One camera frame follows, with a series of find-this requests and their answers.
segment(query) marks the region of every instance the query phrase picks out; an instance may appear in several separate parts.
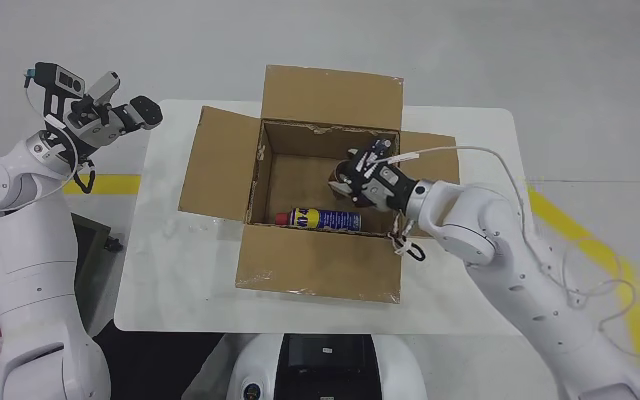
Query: white cable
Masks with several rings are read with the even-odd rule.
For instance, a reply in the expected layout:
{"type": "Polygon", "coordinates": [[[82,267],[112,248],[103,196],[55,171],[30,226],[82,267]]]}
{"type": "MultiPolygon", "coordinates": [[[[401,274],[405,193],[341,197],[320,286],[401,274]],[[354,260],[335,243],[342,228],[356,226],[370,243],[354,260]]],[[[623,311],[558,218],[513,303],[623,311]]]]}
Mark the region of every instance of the white cable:
{"type": "Polygon", "coordinates": [[[502,156],[500,156],[500,154],[498,154],[497,152],[488,149],[486,147],[478,147],[478,146],[444,146],[444,147],[433,147],[430,149],[422,149],[422,150],[417,150],[417,151],[411,151],[408,153],[404,153],[404,154],[400,154],[397,156],[393,156],[393,157],[388,157],[385,159],[381,159],[381,160],[376,160],[374,161],[374,163],[379,163],[379,162],[383,162],[386,161],[389,164],[394,164],[400,161],[406,161],[406,160],[411,160],[414,158],[418,158],[420,154],[423,153],[429,153],[429,152],[434,152],[434,151],[444,151],[444,150],[476,150],[476,151],[483,151],[486,153],[490,153],[492,155],[494,155],[499,161],[500,164],[502,164],[502,168],[504,168],[504,171],[507,173],[507,176],[509,177],[509,181],[511,182],[511,186],[513,187],[513,190],[516,194],[516,197],[518,198],[518,205],[520,207],[520,218],[521,218],[521,224],[522,224],[522,237],[524,239],[524,242],[526,244],[526,246],[529,248],[529,251],[531,252],[531,254],[533,254],[533,256],[536,258],[536,260],[538,261],[538,265],[540,266],[540,271],[547,277],[549,277],[551,279],[552,282],[554,282],[555,284],[557,284],[558,286],[560,286],[562,289],[565,290],[565,293],[567,295],[567,301],[569,304],[571,304],[570,301],[570,297],[569,297],[569,293],[573,293],[579,296],[582,296],[585,298],[585,302],[591,298],[591,297],[596,297],[596,296],[603,296],[605,294],[609,294],[613,291],[613,289],[617,288],[619,285],[626,285],[631,289],[631,302],[629,302],[629,304],[622,309],[621,311],[610,315],[606,318],[601,319],[598,322],[598,330],[600,332],[602,332],[602,335],[619,351],[621,351],[622,353],[632,356],[632,357],[640,357],[640,354],[638,353],[632,353],[629,352],[627,350],[624,350],[623,348],[621,348],[617,343],[615,343],[615,341],[613,339],[611,339],[609,337],[609,335],[607,335],[605,329],[604,329],[604,325],[612,322],[615,319],[618,319],[624,315],[626,315],[629,311],[631,311],[631,309],[633,308],[633,306],[635,305],[636,301],[637,301],[637,296],[636,296],[636,288],[635,286],[627,281],[622,279],[622,264],[620,262],[620,258],[618,257],[618,254],[613,252],[614,256],[615,256],[615,260],[616,260],[616,264],[617,264],[617,268],[618,268],[618,277],[616,279],[609,279],[603,282],[598,283],[597,285],[595,285],[594,287],[590,288],[589,290],[587,290],[585,293],[581,293],[579,290],[577,289],[571,289],[567,286],[566,283],[566,256],[567,256],[567,249],[565,249],[565,253],[562,257],[562,264],[561,264],[561,274],[562,274],[562,282],[558,282],[553,276],[551,276],[550,274],[547,274],[544,269],[543,269],[543,262],[541,260],[541,258],[538,256],[538,254],[536,253],[536,251],[533,249],[533,246],[531,245],[531,243],[529,242],[529,238],[528,238],[528,234],[527,234],[527,230],[525,229],[525,212],[524,212],[524,200],[522,198],[522,196],[520,195],[520,191],[518,190],[518,186],[516,184],[515,179],[513,178],[513,174],[511,174],[511,171],[509,170],[509,167],[507,167],[507,164],[505,163],[504,159],[502,158],[502,156]],[[598,289],[605,286],[605,285],[612,285],[612,289],[611,290],[607,290],[604,292],[598,292],[598,289]]]}
{"type": "Polygon", "coordinates": [[[586,240],[594,240],[593,238],[580,238],[577,240],[572,240],[569,242],[569,245],[567,246],[567,248],[565,248],[564,253],[562,255],[562,262],[561,262],[561,266],[560,266],[560,275],[561,275],[561,281],[558,282],[552,275],[550,274],[545,274],[547,275],[556,285],[560,286],[561,288],[563,288],[565,290],[565,293],[567,295],[567,299],[570,299],[570,293],[576,295],[576,296],[580,296],[584,298],[584,302],[580,307],[574,307],[572,305],[572,301],[568,301],[569,303],[569,307],[572,308],[586,308],[587,306],[587,302],[591,297],[598,297],[598,296],[604,296],[607,295],[609,293],[611,293],[612,291],[614,291],[615,289],[617,289],[620,285],[626,285],[629,287],[629,290],[631,290],[631,301],[629,302],[629,304],[627,304],[622,310],[620,310],[619,312],[610,315],[608,317],[605,317],[603,319],[600,320],[600,322],[598,322],[598,330],[602,333],[602,335],[609,341],[609,343],[611,343],[611,345],[613,345],[613,347],[615,347],[617,350],[621,351],[622,353],[631,356],[631,357],[636,357],[636,358],[640,358],[640,354],[639,353],[635,353],[635,352],[630,352],[628,350],[623,349],[620,345],[618,345],[606,332],[606,330],[604,329],[605,324],[608,324],[609,322],[612,322],[618,318],[621,318],[623,316],[625,316],[627,313],[629,313],[629,311],[631,311],[631,309],[633,308],[633,306],[635,305],[636,301],[637,301],[637,292],[636,292],[636,288],[635,286],[622,278],[622,262],[620,261],[620,256],[618,256],[618,254],[613,251],[613,249],[605,244],[605,246],[607,246],[609,248],[609,250],[611,250],[611,252],[613,253],[613,257],[615,259],[616,262],[616,270],[617,270],[617,276],[614,279],[608,279],[602,282],[597,283],[596,285],[592,286],[591,288],[589,288],[589,290],[587,290],[586,292],[580,292],[580,290],[578,289],[570,289],[567,286],[567,278],[566,278],[566,269],[567,269],[567,255],[569,254],[569,250],[572,247],[575,247],[575,245],[577,243],[586,241],[586,240]],[[598,292],[598,289],[600,289],[603,286],[609,286],[609,290],[604,290],[601,292],[598,292]]]}
{"type": "Polygon", "coordinates": [[[71,173],[69,174],[69,177],[67,178],[67,180],[62,182],[62,184],[60,186],[58,186],[56,189],[50,191],[49,193],[45,194],[44,196],[37,197],[37,198],[35,198],[33,200],[30,200],[30,201],[28,201],[28,202],[26,202],[24,204],[19,205],[19,206],[1,209],[0,212],[19,210],[19,209],[21,209],[23,207],[26,207],[26,206],[28,206],[30,204],[35,203],[36,201],[45,199],[45,198],[53,195],[54,193],[59,192],[60,190],[62,190],[62,188],[67,183],[69,183],[71,181],[71,179],[73,179],[73,175],[75,175],[76,171],[78,170],[78,149],[76,149],[76,145],[75,145],[75,143],[73,143],[73,140],[71,139],[71,136],[69,136],[69,134],[64,131],[66,126],[62,122],[58,121],[58,119],[56,117],[54,117],[53,115],[51,115],[51,114],[47,115],[46,117],[43,117],[42,115],[40,115],[38,110],[33,106],[33,103],[31,103],[31,99],[29,98],[29,92],[27,92],[27,88],[24,89],[24,95],[25,95],[25,97],[27,99],[27,102],[29,103],[29,106],[31,107],[31,109],[33,109],[33,112],[38,114],[39,118],[42,118],[45,122],[48,122],[49,124],[54,126],[58,130],[58,132],[62,132],[62,134],[67,137],[67,139],[69,140],[69,143],[71,143],[71,148],[73,149],[73,156],[75,158],[75,162],[74,162],[73,168],[71,169],[71,173]]]}

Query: yellow floor line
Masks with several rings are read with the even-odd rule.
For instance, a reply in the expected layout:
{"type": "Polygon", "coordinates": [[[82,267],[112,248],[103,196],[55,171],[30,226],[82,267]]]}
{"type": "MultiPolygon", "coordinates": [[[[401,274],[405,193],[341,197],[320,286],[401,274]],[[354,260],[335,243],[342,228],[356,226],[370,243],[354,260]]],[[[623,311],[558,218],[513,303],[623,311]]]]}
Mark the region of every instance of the yellow floor line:
{"type": "MultiPolygon", "coordinates": [[[[80,175],[86,185],[89,175],[80,175]]],[[[140,175],[97,175],[91,194],[138,194],[140,175]]],[[[64,194],[84,194],[73,181],[64,187],[64,194]]]]}
{"type": "MultiPolygon", "coordinates": [[[[83,182],[88,181],[88,175],[80,176],[83,182]]],[[[92,194],[96,195],[135,195],[140,186],[139,175],[98,175],[92,194]]],[[[69,184],[64,188],[65,194],[82,194],[75,184],[69,184]]],[[[546,197],[529,188],[531,209],[540,219],[557,231],[567,240],[591,238],[591,232],[583,228],[570,216],[553,205],[546,197]]],[[[602,267],[610,275],[616,274],[616,263],[609,247],[597,239],[581,242],[579,249],[594,263],[602,267]]],[[[622,258],[623,278],[636,284],[638,282],[635,269],[629,260],[622,258]]],[[[631,293],[627,288],[621,287],[616,292],[621,304],[628,304],[631,293]]],[[[626,322],[629,328],[633,348],[640,352],[640,304],[636,304],[627,314],[626,322]]]]}
{"type": "MultiPolygon", "coordinates": [[[[597,240],[591,232],[580,226],[570,216],[565,214],[561,209],[553,205],[546,197],[544,197],[535,189],[529,187],[529,200],[531,202],[531,210],[536,216],[546,222],[556,232],[560,233],[566,240],[576,240],[582,238],[594,238],[594,240],[583,241],[577,244],[578,248],[591,261],[603,268],[609,275],[615,277],[618,273],[615,256],[612,250],[601,241],[597,240]]],[[[636,285],[636,270],[628,259],[620,257],[622,264],[622,279],[636,285]]],[[[616,290],[621,307],[625,307],[631,301],[631,291],[628,287],[620,286],[616,290]]],[[[625,316],[627,327],[629,329],[631,343],[635,352],[640,352],[640,304],[635,306],[625,316]]]]}

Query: white table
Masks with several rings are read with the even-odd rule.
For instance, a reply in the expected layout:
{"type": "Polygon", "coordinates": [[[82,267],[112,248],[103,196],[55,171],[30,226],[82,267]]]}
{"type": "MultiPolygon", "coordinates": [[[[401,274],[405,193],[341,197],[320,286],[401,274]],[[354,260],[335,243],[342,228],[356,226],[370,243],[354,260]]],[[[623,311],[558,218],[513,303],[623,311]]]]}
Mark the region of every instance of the white table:
{"type": "MultiPolygon", "coordinates": [[[[178,200],[203,105],[259,116],[259,102],[165,100],[149,141],[115,313],[123,330],[518,335],[484,299],[462,262],[433,240],[427,260],[402,261],[400,304],[236,289],[243,225],[178,212],[178,200]]],[[[455,136],[490,147],[520,182],[532,224],[511,114],[503,109],[413,107],[403,129],[455,136]]],[[[462,183],[512,189],[492,156],[460,151],[462,183]]]]}

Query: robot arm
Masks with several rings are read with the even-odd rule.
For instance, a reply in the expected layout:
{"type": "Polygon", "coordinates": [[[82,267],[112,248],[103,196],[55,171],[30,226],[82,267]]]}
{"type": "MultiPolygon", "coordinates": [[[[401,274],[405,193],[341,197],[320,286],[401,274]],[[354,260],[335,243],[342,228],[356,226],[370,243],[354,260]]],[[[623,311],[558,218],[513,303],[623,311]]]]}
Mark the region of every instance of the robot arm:
{"type": "Polygon", "coordinates": [[[45,89],[47,118],[46,129],[0,157],[0,400],[108,399],[107,364],[74,295],[77,241],[61,188],[98,148],[152,129],[162,113],[143,96],[111,107],[120,85],[113,72],[86,93],[56,64],[37,63],[25,76],[25,90],[31,80],[45,89]],[[64,114],[67,99],[76,101],[64,114]]]}
{"type": "Polygon", "coordinates": [[[551,248],[523,235],[520,211],[481,186],[414,181],[385,161],[390,144],[351,151],[334,191],[356,205],[395,210],[464,261],[489,302],[540,354],[560,399],[640,398],[640,374],[546,273],[560,265],[551,248]]]}

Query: open cardboard box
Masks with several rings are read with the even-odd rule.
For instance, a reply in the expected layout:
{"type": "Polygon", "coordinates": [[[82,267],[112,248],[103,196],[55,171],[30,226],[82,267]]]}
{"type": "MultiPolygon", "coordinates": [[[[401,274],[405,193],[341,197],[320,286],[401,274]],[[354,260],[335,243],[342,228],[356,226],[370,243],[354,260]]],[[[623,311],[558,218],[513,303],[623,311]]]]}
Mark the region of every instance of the open cardboard box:
{"type": "MultiPolygon", "coordinates": [[[[375,138],[390,139],[393,154],[455,145],[401,132],[402,89],[401,78],[270,65],[261,119],[202,108],[179,209],[245,222],[236,287],[400,301],[401,258],[385,237],[394,215],[336,199],[327,181],[348,149],[375,138]],[[277,213],[295,207],[359,212],[361,232],[275,225],[277,213]]],[[[459,181],[456,152],[401,169],[459,181]]]]}

